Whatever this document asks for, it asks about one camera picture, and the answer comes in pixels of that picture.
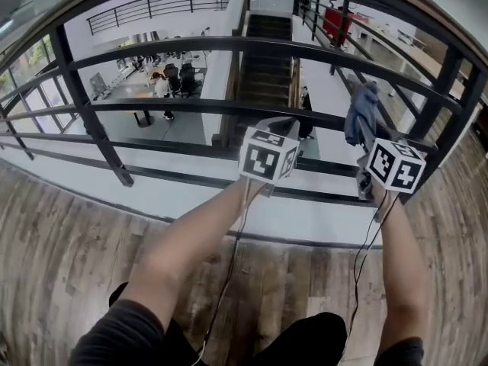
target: black pants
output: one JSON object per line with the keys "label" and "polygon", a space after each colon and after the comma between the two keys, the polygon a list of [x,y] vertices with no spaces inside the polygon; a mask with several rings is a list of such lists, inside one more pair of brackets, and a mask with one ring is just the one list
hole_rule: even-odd
{"label": "black pants", "polygon": [[[111,306],[120,296],[127,282],[110,296]],[[320,313],[301,319],[282,332],[267,348],[250,362],[251,366],[270,364],[322,364],[335,366],[342,357],[347,332],[344,320],[334,313]],[[197,352],[185,338],[174,319],[169,323],[163,342],[168,364],[192,365],[198,359]]]}

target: forearm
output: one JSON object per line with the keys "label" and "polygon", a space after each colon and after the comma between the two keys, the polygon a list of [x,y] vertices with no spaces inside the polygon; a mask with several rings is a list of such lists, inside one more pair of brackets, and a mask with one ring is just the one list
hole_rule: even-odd
{"label": "forearm", "polygon": [[[252,181],[247,204],[259,193],[263,184]],[[178,218],[165,235],[150,249],[143,261],[161,272],[183,281],[195,265],[216,250],[221,239],[242,213],[246,180],[232,183],[209,201]]]}
{"label": "forearm", "polygon": [[[388,193],[380,209],[381,220],[393,199],[394,195]],[[428,293],[427,270],[405,210],[398,200],[384,221],[381,233],[388,309],[412,308],[423,311]]]}

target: white cube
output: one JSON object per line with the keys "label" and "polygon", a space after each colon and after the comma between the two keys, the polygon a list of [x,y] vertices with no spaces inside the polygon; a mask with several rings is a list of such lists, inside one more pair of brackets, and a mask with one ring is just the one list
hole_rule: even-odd
{"label": "white cube", "polygon": [[275,185],[289,176],[299,141],[248,127],[239,156],[239,174]]}
{"label": "white cube", "polygon": [[387,190],[413,193],[425,160],[411,146],[377,138],[366,169]]}

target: human arm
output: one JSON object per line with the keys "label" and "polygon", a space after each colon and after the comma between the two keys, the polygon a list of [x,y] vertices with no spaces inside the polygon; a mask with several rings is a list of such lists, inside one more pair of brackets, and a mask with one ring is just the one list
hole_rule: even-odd
{"label": "human arm", "polygon": [[[375,185],[378,204],[385,191]],[[395,200],[388,192],[380,208],[383,220]],[[425,338],[428,317],[429,280],[419,245],[402,204],[396,200],[381,227],[383,238],[383,278],[387,318],[378,355],[410,338]]]}
{"label": "human arm", "polygon": [[[247,205],[262,187],[250,182]],[[120,298],[144,305],[167,329],[183,281],[239,218],[245,194],[246,180],[241,178],[178,218],[145,254]]]}

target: staircase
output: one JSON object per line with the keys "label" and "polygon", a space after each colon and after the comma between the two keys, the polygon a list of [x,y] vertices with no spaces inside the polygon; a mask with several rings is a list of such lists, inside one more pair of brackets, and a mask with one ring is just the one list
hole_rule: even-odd
{"label": "staircase", "polygon": [[[247,37],[291,40],[291,19],[252,14],[249,17]],[[237,100],[288,107],[291,83],[291,58],[244,53]],[[255,118],[236,117],[229,146],[242,145],[248,126]]]}

